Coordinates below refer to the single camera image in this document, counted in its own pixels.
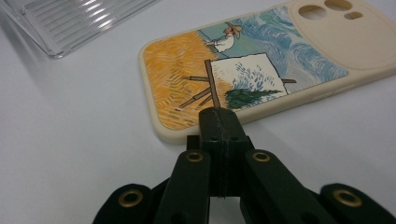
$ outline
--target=transparent plastic container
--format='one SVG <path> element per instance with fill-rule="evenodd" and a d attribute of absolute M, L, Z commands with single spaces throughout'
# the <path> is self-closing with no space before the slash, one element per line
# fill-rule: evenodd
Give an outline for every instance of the transparent plastic container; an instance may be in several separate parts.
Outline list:
<path fill-rule="evenodd" d="M 159 0 L 0 0 L 50 57 L 61 58 Z"/>

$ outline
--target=printed artwork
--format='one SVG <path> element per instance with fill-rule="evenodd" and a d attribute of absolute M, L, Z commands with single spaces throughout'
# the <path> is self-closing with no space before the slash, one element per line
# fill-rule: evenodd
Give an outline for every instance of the printed artwork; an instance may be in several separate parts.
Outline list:
<path fill-rule="evenodd" d="M 171 130 L 197 125 L 206 107 L 237 111 L 347 75 L 307 43 L 286 7 L 154 42 L 144 60 Z"/>

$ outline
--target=phone case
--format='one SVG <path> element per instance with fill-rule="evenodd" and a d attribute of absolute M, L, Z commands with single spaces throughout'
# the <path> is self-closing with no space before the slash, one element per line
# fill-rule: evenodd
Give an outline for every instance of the phone case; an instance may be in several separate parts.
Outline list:
<path fill-rule="evenodd" d="M 139 62 L 155 130 L 184 143 L 206 107 L 247 123 L 396 74 L 396 24 L 359 0 L 295 0 L 155 40 Z"/>

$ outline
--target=painted cartoon figure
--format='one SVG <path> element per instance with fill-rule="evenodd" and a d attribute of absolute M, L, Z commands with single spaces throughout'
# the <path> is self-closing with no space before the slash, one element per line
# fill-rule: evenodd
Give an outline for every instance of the painted cartoon figure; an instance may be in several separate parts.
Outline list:
<path fill-rule="evenodd" d="M 226 22 L 226 24 L 228 27 L 223 31 L 225 35 L 205 43 L 213 52 L 223 52 L 226 49 L 230 49 L 234 43 L 234 36 L 236 36 L 237 39 L 240 37 L 243 29 L 242 26 L 233 25 L 229 22 Z"/>

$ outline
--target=camera cutout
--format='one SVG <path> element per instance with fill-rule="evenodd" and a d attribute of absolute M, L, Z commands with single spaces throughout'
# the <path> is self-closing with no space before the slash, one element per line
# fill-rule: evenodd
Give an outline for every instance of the camera cutout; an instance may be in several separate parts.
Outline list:
<path fill-rule="evenodd" d="M 314 5 L 300 7 L 298 13 L 309 20 L 320 20 L 326 16 L 326 10 L 323 7 Z"/>
<path fill-rule="evenodd" d="M 351 12 L 351 13 L 347 13 L 344 17 L 348 20 L 356 20 L 358 18 L 361 18 L 363 15 L 359 12 Z"/>
<path fill-rule="evenodd" d="M 352 8 L 352 4 L 346 0 L 326 0 L 324 5 L 336 11 L 347 11 Z"/>

